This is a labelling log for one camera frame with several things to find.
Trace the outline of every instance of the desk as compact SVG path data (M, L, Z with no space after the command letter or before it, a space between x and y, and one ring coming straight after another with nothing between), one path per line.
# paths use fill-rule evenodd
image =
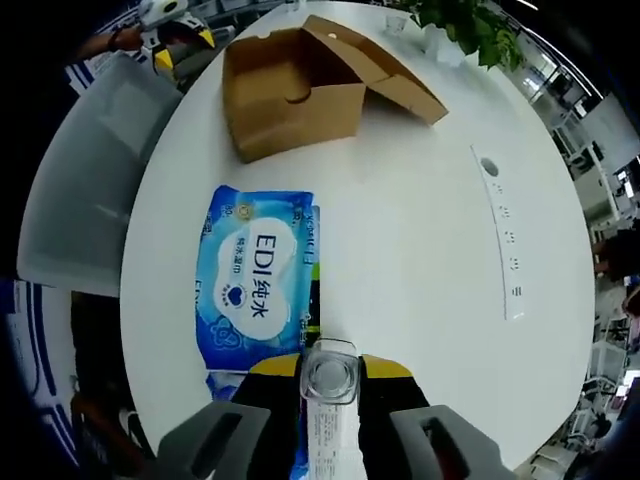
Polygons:
M210 401L194 333L194 279L207 207L223 183L314 192L324 334L406 365L432 404L449 405L496 440L508 467L575 407L591 348L594 281L564 162L502 72L487 73L477 57L458 69L430 62L413 44L421 37L413 24L401 38L383 34L389 12L340 2L309 2L294 13L283 6L241 37L299 26L309 13L340 22L433 90L450 111L435 126L372 95L356 137L243 165L222 114L220 57L167 125L133 208L120 292L127 375L153 449ZM500 166L518 210L527 281L518 322L504 318L499 245L471 145Z

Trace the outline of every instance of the box lid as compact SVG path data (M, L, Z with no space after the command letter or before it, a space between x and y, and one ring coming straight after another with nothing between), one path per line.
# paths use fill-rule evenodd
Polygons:
M302 27L339 56L371 90L433 124L448 112L395 57L349 28L316 15Z

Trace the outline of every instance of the ceiling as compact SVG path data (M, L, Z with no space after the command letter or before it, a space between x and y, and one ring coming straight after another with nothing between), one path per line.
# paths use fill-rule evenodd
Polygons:
M638 17L634 2L496 0L524 26L568 57L603 94L614 93L640 133Z

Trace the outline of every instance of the table surface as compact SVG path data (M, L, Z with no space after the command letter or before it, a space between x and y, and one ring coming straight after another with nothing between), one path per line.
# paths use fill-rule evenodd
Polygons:
M411 22L400 38L369 5L275 9L241 37L314 13L397 56L447 106L433 127L374 95L358 135L239 162L222 113L218 57L169 121L140 185L122 266L122 343L131 392L154 450L210 401L195 340L199 237L214 190L299 189L321 207L323 334L393 359L432 404L498 442L516 467L576 405L594 315L589 237L562 158L526 99L471 57L425 58ZM499 244L471 147L499 165L518 212L526 313L504 316Z

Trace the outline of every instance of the white wall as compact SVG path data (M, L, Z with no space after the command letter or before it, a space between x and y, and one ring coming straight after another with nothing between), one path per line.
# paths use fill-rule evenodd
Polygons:
M615 96L600 102L582 125L602 149L602 166L607 173L614 173L640 154L640 138Z

